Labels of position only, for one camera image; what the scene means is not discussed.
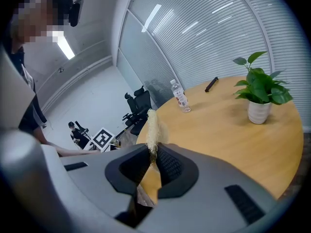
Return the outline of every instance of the floor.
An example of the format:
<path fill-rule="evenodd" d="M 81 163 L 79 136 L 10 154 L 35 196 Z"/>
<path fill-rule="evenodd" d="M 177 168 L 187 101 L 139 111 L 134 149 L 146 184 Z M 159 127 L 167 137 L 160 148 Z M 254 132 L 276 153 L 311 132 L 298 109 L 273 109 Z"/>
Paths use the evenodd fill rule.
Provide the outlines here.
<path fill-rule="evenodd" d="M 137 136 L 132 135 L 130 133 L 130 131 L 131 131 L 131 128 L 129 128 L 119 138 L 119 140 L 122 142 L 123 148 L 136 144 Z M 304 146 L 303 146 L 302 157 L 300 160 L 298 170 L 297 170 L 296 175 L 294 176 L 291 184 L 289 185 L 289 187 L 286 189 L 286 191 L 283 193 L 283 195 L 279 198 L 280 200 L 284 197 L 291 196 L 291 195 L 295 194 L 297 191 L 299 191 L 299 189 L 300 189 L 300 187 L 301 187 L 301 185 L 302 185 L 302 183 L 303 183 L 303 181 L 307 175 L 310 164 L 311 164 L 311 133 L 304 133 Z M 148 196 L 144 193 L 142 187 L 139 188 L 138 193 L 141 193 L 142 197 L 145 200 L 146 200 L 146 198 L 148 198 Z"/>

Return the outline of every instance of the table surface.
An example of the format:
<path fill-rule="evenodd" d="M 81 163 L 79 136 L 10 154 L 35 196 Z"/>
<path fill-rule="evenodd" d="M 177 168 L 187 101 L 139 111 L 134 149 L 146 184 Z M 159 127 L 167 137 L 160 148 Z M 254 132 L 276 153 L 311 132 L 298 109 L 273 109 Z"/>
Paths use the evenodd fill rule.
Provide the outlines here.
<path fill-rule="evenodd" d="M 301 159 L 303 130 L 293 103 L 272 105 L 265 123 L 248 119 L 247 100 L 233 95 L 245 77 L 219 79 L 208 93 L 210 82 L 185 91 L 191 111 L 182 113 L 175 98 L 156 112 L 169 130 L 168 143 L 225 160 L 253 178 L 278 199 L 291 183 Z M 145 143 L 147 124 L 137 143 Z M 149 168 L 141 181 L 149 197 L 157 202 L 161 187 L 159 172 Z"/>

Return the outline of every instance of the black and white square pattern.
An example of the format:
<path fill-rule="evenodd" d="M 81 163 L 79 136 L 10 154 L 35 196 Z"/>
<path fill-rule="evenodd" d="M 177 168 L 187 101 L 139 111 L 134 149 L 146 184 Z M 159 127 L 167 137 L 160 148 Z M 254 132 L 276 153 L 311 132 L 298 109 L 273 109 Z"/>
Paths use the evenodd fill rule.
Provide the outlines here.
<path fill-rule="evenodd" d="M 114 134 L 101 128 L 91 139 L 91 141 L 100 149 L 105 150 L 109 143 L 114 139 Z"/>

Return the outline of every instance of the bottle label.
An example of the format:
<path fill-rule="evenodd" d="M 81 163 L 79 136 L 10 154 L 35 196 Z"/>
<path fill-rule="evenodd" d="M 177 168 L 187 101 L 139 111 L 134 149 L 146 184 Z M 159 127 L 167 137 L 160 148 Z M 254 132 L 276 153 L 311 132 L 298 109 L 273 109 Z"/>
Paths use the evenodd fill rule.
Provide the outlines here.
<path fill-rule="evenodd" d="M 180 107 L 188 106 L 188 100 L 184 91 L 175 91 L 174 96 Z"/>

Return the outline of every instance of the wooden table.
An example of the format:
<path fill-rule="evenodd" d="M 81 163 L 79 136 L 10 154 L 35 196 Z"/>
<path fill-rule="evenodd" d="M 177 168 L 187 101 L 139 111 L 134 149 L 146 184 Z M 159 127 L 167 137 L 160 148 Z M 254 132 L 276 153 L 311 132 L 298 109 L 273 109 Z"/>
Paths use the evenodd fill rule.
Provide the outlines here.
<path fill-rule="evenodd" d="M 210 82 L 185 91 L 191 106 L 182 113 L 175 98 L 158 110 L 169 129 L 169 143 L 225 160 L 264 186 L 276 199 L 291 183 L 301 159 L 303 130 L 292 101 L 272 106 L 264 124 L 248 119 L 247 100 L 236 100 L 234 87 L 245 77 L 219 79 L 208 93 Z M 145 143 L 147 124 L 137 143 Z M 149 168 L 141 186 L 157 202 L 161 187 L 157 171 Z"/>

